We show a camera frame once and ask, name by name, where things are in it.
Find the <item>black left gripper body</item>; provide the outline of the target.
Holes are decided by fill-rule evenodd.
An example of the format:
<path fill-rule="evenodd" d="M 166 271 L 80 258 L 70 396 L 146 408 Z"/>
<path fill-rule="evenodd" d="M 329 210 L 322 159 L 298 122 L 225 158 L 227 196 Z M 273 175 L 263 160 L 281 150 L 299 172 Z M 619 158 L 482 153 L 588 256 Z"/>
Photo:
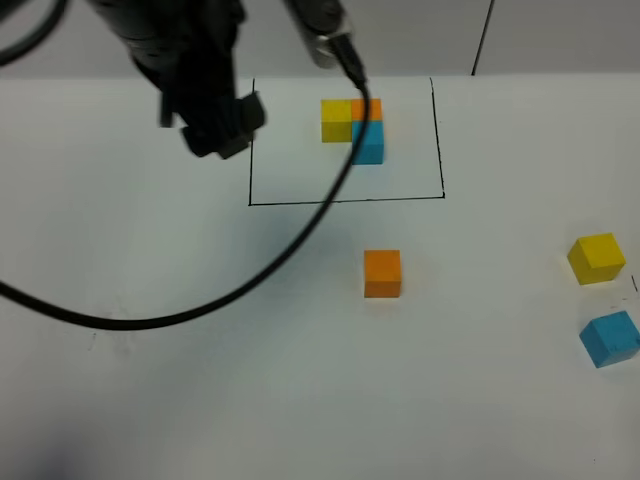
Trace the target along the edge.
<path fill-rule="evenodd" d="M 160 126 L 170 128 L 179 116 L 184 123 L 182 137 L 197 157 L 215 153 L 228 159 L 247 149 L 266 124 L 258 93 L 238 97 L 231 77 L 174 78 L 163 82 L 160 91 Z"/>

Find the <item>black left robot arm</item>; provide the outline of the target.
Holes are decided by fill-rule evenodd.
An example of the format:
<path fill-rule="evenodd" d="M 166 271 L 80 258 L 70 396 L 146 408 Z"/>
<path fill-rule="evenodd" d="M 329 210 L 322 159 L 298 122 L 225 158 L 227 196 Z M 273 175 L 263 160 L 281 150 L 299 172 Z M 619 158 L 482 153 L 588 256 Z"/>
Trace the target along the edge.
<path fill-rule="evenodd" d="M 234 47 L 246 12 L 239 1 L 91 2 L 160 95 L 158 123 L 181 134 L 197 157 L 247 149 L 266 113 L 256 93 L 236 91 Z"/>

